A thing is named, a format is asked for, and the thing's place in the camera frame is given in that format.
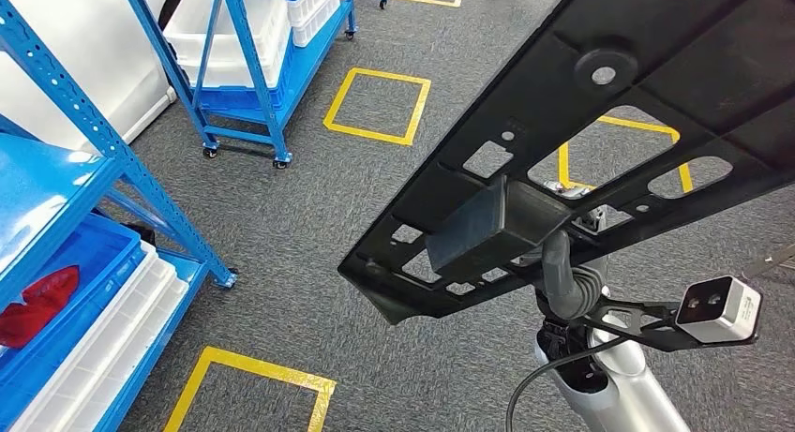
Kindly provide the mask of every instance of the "hole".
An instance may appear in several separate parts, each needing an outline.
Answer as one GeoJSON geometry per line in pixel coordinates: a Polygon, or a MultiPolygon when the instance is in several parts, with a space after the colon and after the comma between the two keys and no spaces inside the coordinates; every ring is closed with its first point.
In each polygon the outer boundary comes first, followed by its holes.
{"type": "Polygon", "coordinates": [[[678,137],[640,109],[613,108],[566,145],[568,174],[561,174],[561,182],[599,187],[670,149],[678,137]]]}
{"type": "Polygon", "coordinates": [[[445,288],[447,289],[447,291],[450,291],[451,293],[457,296],[461,296],[474,290],[474,285],[470,283],[459,284],[457,282],[453,282],[452,284],[448,285],[445,288]]]}
{"type": "Polygon", "coordinates": [[[423,280],[428,284],[442,278],[430,269],[430,259],[428,258],[428,251],[426,249],[423,249],[422,252],[414,256],[413,259],[407,261],[406,264],[403,265],[403,272],[423,280]]]}
{"type": "Polygon", "coordinates": [[[621,327],[623,329],[626,329],[627,326],[632,323],[632,315],[630,315],[629,312],[624,312],[623,310],[610,310],[607,314],[617,318],[623,324],[623,325],[613,324],[612,321],[607,321],[616,327],[621,327]]]}
{"type": "Polygon", "coordinates": [[[588,215],[580,216],[572,222],[587,233],[598,235],[633,219],[633,216],[624,211],[603,204],[591,210],[588,215]]]}
{"type": "Polygon", "coordinates": [[[653,317],[651,315],[641,315],[640,316],[640,327],[648,326],[649,324],[652,324],[653,322],[658,322],[658,321],[660,321],[659,318],[653,317]]]}
{"type": "Polygon", "coordinates": [[[403,243],[414,243],[414,240],[420,235],[422,235],[421,231],[403,224],[392,234],[392,239],[403,243]]]}
{"type": "Polygon", "coordinates": [[[502,268],[494,268],[493,270],[488,270],[487,272],[483,273],[483,280],[486,282],[494,282],[500,277],[507,276],[507,274],[508,273],[502,268]]]}
{"type": "Polygon", "coordinates": [[[596,85],[607,85],[616,79],[616,70],[612,67],[600,67],[591,73],[591,81],[596,85]]]}
{"type": "Polygon", "coordinates": [[[464,162],[464,170],[480,177],[491,177],[514,155],[495,142],[485,142],[464,162]]]}
{"type": "Polygon", "coordinates": [[[605,221],[607,223],[606,229],[610,229],[634,219],[633,216],[627,214],[626,212],[622,210],[616,210],[609,205],[603,205],[602,208],[605,209],[605,221]]]}
{"type": "Polygon", "coordinates": [[[675,200],[720,181],[728,176],[733,168],[720,157],[697,157],[655,177],[649,183],[649,191],[661,198],[675,200]]]}

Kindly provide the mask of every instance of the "gray carpet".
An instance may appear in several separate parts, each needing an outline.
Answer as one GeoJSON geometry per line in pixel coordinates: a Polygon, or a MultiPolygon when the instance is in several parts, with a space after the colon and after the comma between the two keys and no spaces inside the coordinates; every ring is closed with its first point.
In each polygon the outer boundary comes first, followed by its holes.
{"type": "MultiPolygon", "coordinates": [[[[222,150],[215,160],[204,159],[183,107],[165,111],[133,147],[241,276],[232,290],[202,287],[121,430],[162,428],[208,345],[335,380],[326,431],[502,430],[508,397],[536,367],[532,341],[540,315],[530,291],[442,320],[391,327],[336,267],[553,2],[463,0],[455,8],[391,0],[380,11],[378,0],[358,0],[356,40],[333,46],[288,126],[295,161],[286,171],[254,153],[222,150]],[[323,126],[351,67],[432,80],[413,146],[323,126]]],[[[398,133],[398,119],[406,115],[401,106],[409,102],[398,98],[415,92],[370,86],[390,92],[353,93],[340,123],[398,133]]],[[[600,174],[616,171],[605,167],[608,157],[620,152],[631,163],[666,145],[659,134],[594,127],[583,132],[591,134],[588,140],[571,144],[573,180],[603,183],[600,174]]],[[[269,154],[261,146],[224,143],[269,154]]],[[[694,179],[712,170],[694,168],[694,179]]],[[[539,168],[538,177],[548,174],[556,174],[555,156],[539,168]]],[[[677,186],[675,176],[667,186],[677,186]]],[[[793,202],[795,190],[781,190],[616,253],[614,294],[676,299],[689,282],[738,271],[795,240],[793,202]]],[[[788,324],[795,318],[795,273],[752,282],[766,294],[762,338],[754,347],[648,352],[695,431],[795,430],[795,329],[788,324]]],[[[303,431],[312,399],[305,390],[213,366],[183,430],[303,431]]],[[[517,406],[519,431],[582,429],[546,379],[517,406]]]]}

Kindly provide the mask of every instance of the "blue rolling cart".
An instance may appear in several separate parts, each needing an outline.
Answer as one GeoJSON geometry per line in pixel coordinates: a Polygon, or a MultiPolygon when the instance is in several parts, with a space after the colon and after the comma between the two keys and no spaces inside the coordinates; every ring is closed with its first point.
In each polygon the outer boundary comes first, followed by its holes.
{"type": "Polygon", "coordinates": [[[0,52],[6,52],[101,153],[91,156],[39,142],[0,115],[0,310],[47,269],[44,266],[53,253],[79,225],[90,220],[90,212],[101,199],[138,216],[189,253],[157,251],[188,283],[187,294],[97,427],[115,430],[205,276],[211,274],[217,284],[228,288],[236,274],[203,240],[8,0],[0,0],[0,52]],[[144,203],[115,190],[117,181],[134,188],[144,203]]]}
{"type": "Polygon", "coordinates": [[[203,78],[207,69],[207,60],[210,55],[213,40],[204,42],[202,61],[199,67],[196,87],[191,88],[190,81],[185,77],[182,68],[177,64],[176,56],[173,54],[169,43],[163,36],[158,26],[158,21],[146,5],[146,0],[128,0],[138,20],[143,26],[143,30],[152,42],[157,56],[162,62],[166,74],[172,82],[174,90],[187,109],[190,121],[202,136],[204,155],[215,157],[218,152],[218,139],[216,136],[231,137],[239,140],[247,140],[257,143],[272,145],[275,149],[273,165],[275,168],[284,169],[293,161],[293,154],[288,152],[284,142],[284,127],[287,125],[290,116],[295,111],[298,102],[306,92],[309,82],[314,77],[323,58],[328,54],[334,38],[337,36],[342,24],[348,21],[345,35],[348,39],[353,39],[356,32],[356,22],[353,15],[353,0],[344,0],[340,3],[337,11],[326,22],[321,31],[312,39],[305,48],[295,48],[292,43],[292,64],[285,82],[284,97],[278,106],[275,106],[270,99],[263,69],[260,67],[260,59],[254,46],[251,30],[248,27],[246,8],[243,0],[215,0],[210,20],[207,25],[207,37],[212,37],[215,31],[218,11],[221,2],[225,1],[227,9],[232,18],[234,31],[237,34],[243,55],[246,59],[248,71],[254,83],[259,106],[251,107],[227,107],[222,108],[203,105],[200,98],[202,95],[203,78]],[[265,125],[267,135],[255,134],[242,130],[217,127],[209,124],[207,114],[233,118],[265,125]]]}

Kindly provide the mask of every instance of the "camera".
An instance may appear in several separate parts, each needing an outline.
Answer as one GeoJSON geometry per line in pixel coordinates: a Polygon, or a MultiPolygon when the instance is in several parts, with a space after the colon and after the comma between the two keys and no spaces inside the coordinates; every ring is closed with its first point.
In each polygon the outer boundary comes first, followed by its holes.
{"type": "Polygon", "coordinates": [[[701,343],[743,341],[757,329],[761,294],[733,276],[687,287],[676,324],[701,343]]]}

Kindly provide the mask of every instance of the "black cable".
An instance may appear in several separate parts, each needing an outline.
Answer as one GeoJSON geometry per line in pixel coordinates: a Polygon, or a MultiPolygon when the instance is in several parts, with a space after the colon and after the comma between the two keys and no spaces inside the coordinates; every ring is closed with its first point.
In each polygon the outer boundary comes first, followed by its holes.
{"type": "Polygon", "coordinates": [[[596,354],[597,352],[602,352],[603,350],[609,350],[610,348],[620,345],[628,340],[629,338],[626,338],[624,336],[612,339],[607,343],[603,343],[597,347],[588,348],[586,350],[582,350],[575,354],[567,355],[558,360],[553,360],[552,362],[549,362],[548,364],[541,366],[540,368],[530,373],[528,377],[524,378],[524,380],[519,383],[517,389],[514,390],[514,394],[511,396],[511,400],[508,402],[508,410],[505,411],[505,432],[514,431],[514,409],[517,406],[519,397],[521,396],[522,392],[524,392],[524,390],[527,388],[527,386],[530,385],[530,383],[533,382],[535,379],[537,379],[539,376],[546,373],[550,369],[555,369],[558,366],[570,364],[575,360],[588,357],[590,355],[596,354]]]}

